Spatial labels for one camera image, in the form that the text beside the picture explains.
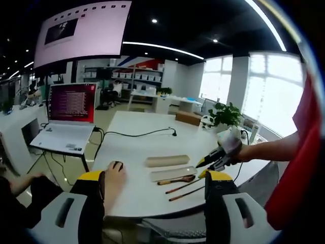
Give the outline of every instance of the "laptop screen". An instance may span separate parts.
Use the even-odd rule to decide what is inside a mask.
[[[94,122],[96,84],[52,85],[49,120]]]

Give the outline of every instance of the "red fabric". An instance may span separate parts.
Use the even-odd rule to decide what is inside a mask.
[[[265,206],[270,225],[281,230],[293,218],[317,165],[320,148],[320,114],[311,77],[307,75],[300,104],[293,117],[300,142],[279,184]]]

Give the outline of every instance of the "spoon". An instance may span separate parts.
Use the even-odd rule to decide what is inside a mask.
[[[159,186],[162,186],[162,185],[167,185],[167,184],[170,184],[170,183],[175,183],[175,182],[191,182],[195,179],[195,175],[187,175],[187,176],[184,176],[180,179],[174,179],[174,180],[163,180],[163,181],[159,181],[157,182],[157,184]]]

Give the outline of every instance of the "chopsticks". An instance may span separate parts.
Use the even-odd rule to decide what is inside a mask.
[[[197,180],[195,180],[195,181],[192,181],[191,183],[188,183],[188,184],[186,184],[186,185],[184,185],[184,186],[182,186],[182,187],[178,187],[178,188],[175,188],[175,189],[169,190],[169,191],[166,192],[166,194],[169,194],[169,193],[172,193],[172,192],[178,191],[178,190],[180,190],[180,189],[182,189],[182,188],[184,188],[184,187],[187,187],[187,186],[189,186],[189,185],[194,184],[195,182],[198,182],[198,181],[201,180],[201,179],[197,179]]]
[[[197,192],[198,190],[201,190],[201,189],[204,188],[204,187],[205,187],[205,186],[202,186],[202,187],[200,187],[200,188],[197,188],[197,189],[194,190],[194,191],[191,191],[191,192],[185,193],[185,194],[180,195],[180,196],[177,196],[177,197],[172,197],[171,199],[169,199],[169,201],[170,201],[170,202],[175,201],[175,200],[177,200],[177,199],[179,199],[179,198],[182,198],[182,197],[185,197],[185,196],[187,196],[187,195],[189,195],[189,194],[191,194],[191,193],[193,193],[193,192]]]

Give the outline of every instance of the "ceiling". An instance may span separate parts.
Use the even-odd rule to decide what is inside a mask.
[[[0,16],[0,74],[5,73],[2,78],[8,78],[17,70],[22,71],[24,65],[34,60],[37,37],[45,19],[64,10],[94,2],[104,1],[7,2],[7,14]],[[204,58],[230,53],[235,56],[247,55],[250,51],[281,51],[271,31],[244,0],[189,2],[133,0],[124,41],[172,47]],[[279,21],[267,9],[259,6],[276,27],[287,51],[299,54],[296,44]],[[202,62],[178,52],[145,46],[123,45],[121,54],[145,56],[145,52],[154,58],[178,58],[178,62],[185,65]]]

